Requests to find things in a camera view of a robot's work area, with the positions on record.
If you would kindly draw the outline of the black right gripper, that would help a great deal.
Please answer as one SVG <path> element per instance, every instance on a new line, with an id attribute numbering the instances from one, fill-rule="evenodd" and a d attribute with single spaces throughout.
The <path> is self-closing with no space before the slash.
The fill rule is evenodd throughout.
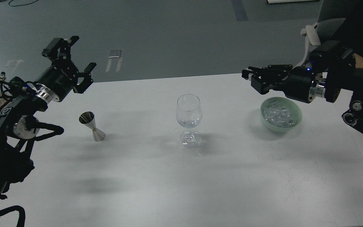
<path id="1" fill-rule="evenodd" d="M 248 66 L 241 77 L 251 80 L 251 86 L 261 95 L 270 90 L 281 91 L 288 99 L 310 103 L 316 98 L 315 83 L 318 75 L 305 66 L 268 65 L 266 67 Z"/>

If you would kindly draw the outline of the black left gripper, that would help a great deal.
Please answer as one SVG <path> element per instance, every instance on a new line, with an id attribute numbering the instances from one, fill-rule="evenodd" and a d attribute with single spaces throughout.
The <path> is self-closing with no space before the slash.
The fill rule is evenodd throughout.
<path id="1" fill-rule="evenodd" d="M 66 40 L 54 38 L 42 51 L 42 56 L 48 58 L 52 65 L 36 79 L 36 89 L 52 92 L 52 100 L 55 102 L 62 102 L 70 91 L 83 94 L 94 83 L 92 71 L 97 63 L 89 63 L 80 72 L 71 60 L 71 47 L 79 39 L 79 36 Z"/>

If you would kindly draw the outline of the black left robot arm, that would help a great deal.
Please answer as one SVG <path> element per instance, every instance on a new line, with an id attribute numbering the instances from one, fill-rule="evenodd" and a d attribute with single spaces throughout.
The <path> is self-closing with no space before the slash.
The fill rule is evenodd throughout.
<path id="1" fill-rule="evenodd" d="M 11 184 L 23 182 L 35 168 L 30 158 L 34 143 L 64 132 L 34 114 L 46 111 L 50 102 L 62 102 L 71 91 L 84 93 L 93 83 L 96 63 L 80 71 L 72 62 L 71 48 L 78 40 L 78 36 L 53 39 L 42 51 L 51 66 L 34 82 L 19 77 L 7 81 L 5 72 L 0 75 L 0 200 L 6 199 Z M 14 211 L 19 213 L 16 225 L 23 227 L 26 212 L 21 206 L 0 210 L 0 217 Z"/>

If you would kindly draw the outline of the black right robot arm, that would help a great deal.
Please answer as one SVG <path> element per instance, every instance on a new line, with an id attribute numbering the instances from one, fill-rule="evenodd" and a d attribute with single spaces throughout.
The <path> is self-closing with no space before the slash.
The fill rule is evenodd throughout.
<path id="1" fill-rule="evenodd" d="M 352 91 L 343 121 L 363 134 L 363 69 L 356 68 L 353 49 L 340 41 L 326 41 L 303 64 L 247 67 L 242 77 L 260 94 L 282 91 L 288 99 L 310 103 L 316 97 L 335 102 L 342 89 Z"/>

